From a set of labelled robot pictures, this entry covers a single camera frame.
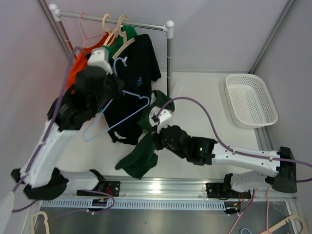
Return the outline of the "green and white t shirt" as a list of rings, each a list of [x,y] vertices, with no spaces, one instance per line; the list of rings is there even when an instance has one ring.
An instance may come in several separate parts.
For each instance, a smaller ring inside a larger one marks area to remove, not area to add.
[[[155,154],[156,145],[149,115],[153,108],[161,108],[169,100],[170,98],[162,91],[152,91],[152,103],[143,111],[137,122],[145,131],[145,135],[135,148],[116,164],[116,170],[123,169],[129,176],[141,179],[150,169],[157,165],[158,155]]]

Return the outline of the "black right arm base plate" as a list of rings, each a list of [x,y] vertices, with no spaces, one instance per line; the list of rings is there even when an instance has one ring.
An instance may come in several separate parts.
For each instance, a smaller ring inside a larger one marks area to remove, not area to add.
[[[223,183],[212,183],[208,182],[205,184],[206,193],[208,198],[216,198],[219,200],[228,200],[228,199],[250,199],[251,192],[237,192],[231,188],[228,188],[223,185]]]

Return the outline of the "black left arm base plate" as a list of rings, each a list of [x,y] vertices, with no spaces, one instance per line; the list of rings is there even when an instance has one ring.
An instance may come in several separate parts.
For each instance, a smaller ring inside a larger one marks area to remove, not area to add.
[[[120,181],[105,181],[100,182],[92,191],[87,192],[84,190],[78,190],[78,196],[100,196],[102,193],[118,197],[120,192]]]

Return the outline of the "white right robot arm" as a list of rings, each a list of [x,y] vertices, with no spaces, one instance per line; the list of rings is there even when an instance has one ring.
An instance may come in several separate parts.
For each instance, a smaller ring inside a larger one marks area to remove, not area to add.
[[[154,132],[152,140],[157,150],[165,148],[197,166],[221,164],[248,169],[247,173],[224,176],[222,192],[227,197],[265,185],[282,193],[297,192],[296,163],[288,147],[278,151],[251,150],[241,155],[239,149],[230,150],[214,139],[190,136],[176,125]]]

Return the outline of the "black t shirt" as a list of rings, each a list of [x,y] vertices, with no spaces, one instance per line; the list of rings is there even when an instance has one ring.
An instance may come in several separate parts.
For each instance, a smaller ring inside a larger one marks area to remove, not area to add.
[[[152,41],[147,34],[135,36],[135,41],[129,45],[114,61],[109,60],[115,67],[117,77],[124,81],[123,90],[141,97],[150,97],[152,82],[161,78]],[[142,107],[147,99],[130,94],[115,98],[104,111],[108,131],[112,142],[136,145],[143,129],[138,121],[143,113]]]

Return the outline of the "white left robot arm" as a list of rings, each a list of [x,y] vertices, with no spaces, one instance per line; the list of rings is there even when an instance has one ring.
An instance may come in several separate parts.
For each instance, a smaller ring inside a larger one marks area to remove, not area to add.
[[[44,132],[27,163],[11,172],[31,200],[53,200],[64,192],[87,190],[101,195],[105,178],[95,169],[67,172],[57,168],[63,151],[83,124],[110,101],[122,96],[125,82],[98,66],[78,72],[76,82],[63,88],[47,114]]]

